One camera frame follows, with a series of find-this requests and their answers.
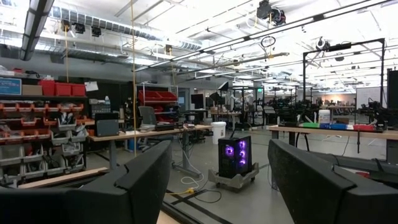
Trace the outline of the black tall panel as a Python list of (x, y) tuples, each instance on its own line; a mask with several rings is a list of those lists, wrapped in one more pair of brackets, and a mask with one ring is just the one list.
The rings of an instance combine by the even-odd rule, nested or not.
[(387, 71), (387, 105), (398, 110), (398, 70)]

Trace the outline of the brown cardboard box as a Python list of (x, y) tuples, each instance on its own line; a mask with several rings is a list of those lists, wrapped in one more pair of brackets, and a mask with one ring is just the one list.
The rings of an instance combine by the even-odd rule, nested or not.
[(42, 87), (40, 85), (23, 85), (22, 95), (28, 96), (42, 96)]

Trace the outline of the grey equipment case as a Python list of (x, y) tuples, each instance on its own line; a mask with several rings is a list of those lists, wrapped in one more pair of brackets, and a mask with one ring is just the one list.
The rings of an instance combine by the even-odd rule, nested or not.
[(119, 134), (119, 115), (117, 113), (97, 113), (95, 115), (95, 136), (117, 136)]

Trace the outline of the small blue basket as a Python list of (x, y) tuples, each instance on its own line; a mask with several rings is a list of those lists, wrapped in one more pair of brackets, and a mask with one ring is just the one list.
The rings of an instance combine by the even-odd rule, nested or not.
[(343, 123), (334, 123), (334, 124), (328, 124), (328, 123), (321, 123), (319, 125), (320, 129), (336, 129), (336, 130), (346, 130), (347, 125)]

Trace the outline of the purple-lit computer tower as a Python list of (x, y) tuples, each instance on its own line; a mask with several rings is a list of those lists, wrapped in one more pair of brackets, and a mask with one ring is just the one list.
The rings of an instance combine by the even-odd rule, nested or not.
[(221, 138), (218, 140), (218, 174), (232, 179), (252, 171), (251, 137)]

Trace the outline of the black robot station frame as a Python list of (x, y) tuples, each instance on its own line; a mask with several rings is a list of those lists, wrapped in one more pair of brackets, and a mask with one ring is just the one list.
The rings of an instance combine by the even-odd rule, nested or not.
[(336, 45), (331, 45), (330, 47), (328, 47), (326, 50), (313, 50), (313, 51), (309, 51), (309, 52), (304, 52), (302, 54), (302, 67), (303, 67), (303, 71), (302, 71), (302, 78), (303, 78), (303, 98), (302, 100), (304, 101), (306, 99), (306, 67), (308, 64), (308, 60), (307, 60), (307, 55), (308, 54), (312, 54), (312, 53), (321, 53), (323, 51), (325, 52), (335, 52), (335, 51), (340, 51), (340, 50), (346, 50), (346, 49), (350, 49), (353, 46), (357, 46), (360, 45), (362, 47), (364, 47), (365, 44), (370, 44), (373, 42), (379, 42), (382, 47), (381, 47), (381, 56), (380, 61), (381, 61), (381, 93), (380, 93), (380, 100), (383, 100), (383, 92), (384, 92), (384, 57), (385, 57), (385, 49), (386, 49), (386, 41), (385, 38), (379, 38), (379, 39), (373, 39), (373, 40), (366, 40), (366, 41), (362, 41), (362, 42), (347, 42), (347, 43), (342, 43), (342, 44), (336, 44)]

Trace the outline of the grey ceiling light fixture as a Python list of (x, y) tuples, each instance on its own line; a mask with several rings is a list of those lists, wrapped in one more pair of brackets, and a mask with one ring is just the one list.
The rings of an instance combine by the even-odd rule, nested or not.
[(20, 50), (21, 60), (29, 61), (32, 58), (53, 2), (54, 0), (29, 0)]

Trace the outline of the grey equipment dolly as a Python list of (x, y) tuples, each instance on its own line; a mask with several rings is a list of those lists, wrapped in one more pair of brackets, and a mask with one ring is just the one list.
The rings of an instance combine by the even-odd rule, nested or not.
[(208, 180), (215, 183), (217, 188), (227, 187), (233, 190), (240, 190), (248, 183), (254, 182), (256, 176), (260, 171), (259, 163), (255, 162), (252, 165), (252, 171), (246, 175), (236, 174), (234, 177), (222, 177), (212, 169), (208, 170)]

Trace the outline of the grey office chair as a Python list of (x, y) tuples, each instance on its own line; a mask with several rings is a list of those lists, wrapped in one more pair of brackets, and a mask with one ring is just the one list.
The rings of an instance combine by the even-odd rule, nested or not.
[(150, 106), (140, 106), (139, 112), (142, 117), (141, 124), (144, 125), (157, 125), (156, 115), (153, 107)]

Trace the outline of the grey table leg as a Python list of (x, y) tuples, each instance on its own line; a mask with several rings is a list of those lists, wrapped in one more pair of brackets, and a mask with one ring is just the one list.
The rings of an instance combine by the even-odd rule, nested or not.
[(188, 146), (189, 146), (189, 135), (188, 131), (182, 132), (182, 161), (172, 162), (172, 168), (189, 175), (190, 177), (199, 177), (199, 174), (193, 170), (193, 166), (190, 164), (188, 158)]

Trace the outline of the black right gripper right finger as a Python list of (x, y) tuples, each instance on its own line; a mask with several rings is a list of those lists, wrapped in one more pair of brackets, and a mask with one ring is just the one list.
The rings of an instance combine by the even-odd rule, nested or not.
[(268, 159), (295, 224), (398, 224), (398, 188), (278, 139)]

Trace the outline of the blue wall sign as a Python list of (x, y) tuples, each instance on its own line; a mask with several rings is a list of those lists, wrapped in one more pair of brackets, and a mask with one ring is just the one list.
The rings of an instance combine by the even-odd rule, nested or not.
[(22, 95), (22, 80), (19, 78), (0, 78), (0, 95)]

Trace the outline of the wooden robot station table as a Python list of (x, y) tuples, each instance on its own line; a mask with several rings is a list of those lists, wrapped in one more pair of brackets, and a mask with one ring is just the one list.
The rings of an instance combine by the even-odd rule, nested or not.
[(278, 125), (269, 126), (270, 131), (284, 131), (292, 133), (307, 133), (307, 134), (322, 134), (322, 135), (339, 135), (339, 136), (354, 136), (361, 138), (371, 139), (388, 139), (398, 141), (398, 131), (384, 131), (383, 133), (372, 133), (372, 132), (357, 132), (355, 130), (335, 130), (335, 129), (316, 129), (316, 128), (293, 128)]

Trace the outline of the whiteboard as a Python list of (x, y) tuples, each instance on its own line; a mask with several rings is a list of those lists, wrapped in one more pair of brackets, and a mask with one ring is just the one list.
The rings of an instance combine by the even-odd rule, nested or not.
[(370, 101), (378, 101), (383, 107), (387, 107), (387, 88), (384, 87), (364, 87), (356, 89), (356, 108), (360, 109), (361, 105), (367, 105)]

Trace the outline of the storage rack with bins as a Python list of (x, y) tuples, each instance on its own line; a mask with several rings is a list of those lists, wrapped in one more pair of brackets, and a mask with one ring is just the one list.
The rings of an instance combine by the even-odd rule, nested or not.
[(86, 169), (88, 98), (0, 96), (0, 186)]

